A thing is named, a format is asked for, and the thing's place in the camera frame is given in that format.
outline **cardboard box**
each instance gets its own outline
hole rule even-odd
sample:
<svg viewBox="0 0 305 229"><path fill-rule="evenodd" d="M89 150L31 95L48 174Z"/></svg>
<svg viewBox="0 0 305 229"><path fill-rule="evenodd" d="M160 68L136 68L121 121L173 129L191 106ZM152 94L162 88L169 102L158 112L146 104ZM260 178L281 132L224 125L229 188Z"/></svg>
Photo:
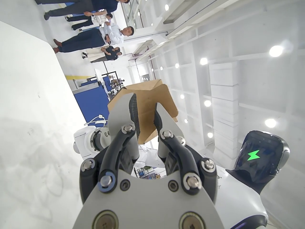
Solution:
<svg viewBox="0 0 305 229"><path fill-rule="evenodd" d="M108 103L109 111L111 111L116 101L122 95L129 93L135 93L137 96L137 111L140 125L139 144L144 144L158 135L156 127L153 124L157 102L161 103L170 116L177 122L177 107L173 102L167 85L163 84L161 79L145 81L122 88Z"/></svg>

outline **blue machine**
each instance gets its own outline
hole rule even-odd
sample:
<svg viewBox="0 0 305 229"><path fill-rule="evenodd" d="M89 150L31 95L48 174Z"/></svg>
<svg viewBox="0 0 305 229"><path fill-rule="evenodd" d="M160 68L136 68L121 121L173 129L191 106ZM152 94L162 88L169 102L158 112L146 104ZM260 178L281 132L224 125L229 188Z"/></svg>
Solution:
<svg viewBox="0 0 305 229"><path fill-rule="evenodd" d="M108 76L103 79L107 91L110 91L111 86ZM97 80L82 83L79 89L73 91L73 94L86 122L90 122L98 115L103 115L106 120L108 119L108 95L105 92L103 85L100 85ZM96 127L104 126L103 123L90 123L88 125L95 125Z"/></svg>

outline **white wall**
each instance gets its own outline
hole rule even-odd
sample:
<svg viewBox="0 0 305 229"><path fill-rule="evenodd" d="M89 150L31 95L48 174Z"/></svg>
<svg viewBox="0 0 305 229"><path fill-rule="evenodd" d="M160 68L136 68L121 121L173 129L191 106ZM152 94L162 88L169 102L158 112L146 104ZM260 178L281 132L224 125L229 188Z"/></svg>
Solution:
<svg viewBox="0 0 305 229"><path fill-rule="evenodd" d="M51 46L0 31L0 228L72 228L82 207L73 134L85 119Z"/></svg>
<svg viewBox="0 0 305 229"><path fill-rule="evenodd" d="M128 57L127 56L121 56L115 61L106 61L105 62L107 66L108 72L117 72L117 76L119 78L124 78L125 82L124 85L131 85L132 80L129 74L128 70Z"/></svg>

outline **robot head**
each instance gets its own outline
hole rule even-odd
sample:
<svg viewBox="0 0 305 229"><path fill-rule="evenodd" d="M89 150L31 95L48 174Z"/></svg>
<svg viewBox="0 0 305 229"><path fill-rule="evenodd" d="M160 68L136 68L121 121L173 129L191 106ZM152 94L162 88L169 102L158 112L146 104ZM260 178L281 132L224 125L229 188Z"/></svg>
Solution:
<svg viewBox="0 0 305 229"><path fill-rule="evenodd" d="M282 138L268 132L250 131L234 171L249 184L264 187L285 165L289 155L290 149Z"/></svg>

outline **white cable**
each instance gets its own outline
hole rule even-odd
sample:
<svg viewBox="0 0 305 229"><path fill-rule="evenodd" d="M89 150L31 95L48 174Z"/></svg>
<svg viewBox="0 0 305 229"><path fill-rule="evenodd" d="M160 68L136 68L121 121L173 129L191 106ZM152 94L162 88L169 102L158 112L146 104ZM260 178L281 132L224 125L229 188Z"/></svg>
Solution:
<svg viewBox="0 0 305 229"><path fill-rule="evenodd" d="M86 126L90 123L95 123L95 124L103 123L105 126L106 122L107 122L107 120L105 120L105 117L103 115L99 114L98 116L94 117L91 121L85 123L84 126Z"/></svg>

